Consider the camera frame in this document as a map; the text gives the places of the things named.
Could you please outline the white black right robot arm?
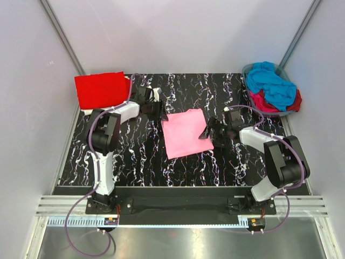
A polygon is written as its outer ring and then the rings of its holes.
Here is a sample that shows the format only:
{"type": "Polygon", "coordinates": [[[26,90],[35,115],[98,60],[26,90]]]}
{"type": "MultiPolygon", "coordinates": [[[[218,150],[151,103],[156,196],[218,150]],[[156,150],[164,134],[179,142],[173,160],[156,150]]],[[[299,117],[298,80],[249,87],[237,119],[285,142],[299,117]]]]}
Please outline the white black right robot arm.
{"type": "Polygon", "coordinates": [[[310,168],[296,136],[281,137],[267,133],[258,125],[242,121],[235,105],[224,108],[223,120],[211,117],[200,134],[200,139],[211,138],[216,147],[225,148],[230,142],[250,146],[265,156],[266,175],[245,195],[243,205],[252,207],[272,200],[288,189],[298,188],[310,176],[310,168]]]}

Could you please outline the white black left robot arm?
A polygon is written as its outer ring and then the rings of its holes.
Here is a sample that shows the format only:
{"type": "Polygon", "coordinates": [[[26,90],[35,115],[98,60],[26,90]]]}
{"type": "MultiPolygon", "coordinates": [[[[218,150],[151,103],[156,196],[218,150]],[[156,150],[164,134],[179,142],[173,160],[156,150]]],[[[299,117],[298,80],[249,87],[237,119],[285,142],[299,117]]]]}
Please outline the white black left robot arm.
{"type": "Polygon", "coordinates": [[[115,198],[112,160],[119,142],[120,126],[140,114],[149,120],[168,121],[161,92],[159,87],[140,87],[122,104],[91,112],[85,138],[94,166],[94,185],[90,194],[94,202],[109,206],[115,198]]]}

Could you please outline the pink t shirt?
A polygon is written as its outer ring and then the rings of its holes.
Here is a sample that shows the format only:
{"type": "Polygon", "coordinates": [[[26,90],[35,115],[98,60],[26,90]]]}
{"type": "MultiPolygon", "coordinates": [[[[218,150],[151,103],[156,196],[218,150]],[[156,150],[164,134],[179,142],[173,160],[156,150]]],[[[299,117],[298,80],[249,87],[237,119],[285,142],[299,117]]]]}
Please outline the pink t shirt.
{"type": "Polygon", "coordinates": [[[214,149],[209,137],[199,138],[205,128],[205,116],[200,108],[169,114],[168,120],[162,121],[168,159],[181,158],[214,149]]]}

